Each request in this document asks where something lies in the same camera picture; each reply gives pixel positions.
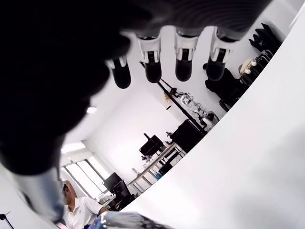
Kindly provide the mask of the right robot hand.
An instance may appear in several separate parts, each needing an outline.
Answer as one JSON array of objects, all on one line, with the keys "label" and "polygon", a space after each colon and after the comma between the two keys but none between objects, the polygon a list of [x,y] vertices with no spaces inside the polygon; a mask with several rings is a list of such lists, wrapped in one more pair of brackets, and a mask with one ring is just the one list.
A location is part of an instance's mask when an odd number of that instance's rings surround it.
[{"label": "right robot hand", "polygon": [[133,32],[146,77],[161,77],[160,30],[174,26],[176,77],[186,81],[196,40],[213,26],[207,77],[219,81],[234,46],[267,0],[3,0],[0,3],[0,162],[44,220],[64,214],[59,184],[66,134],[112,75],[130,84]]}]

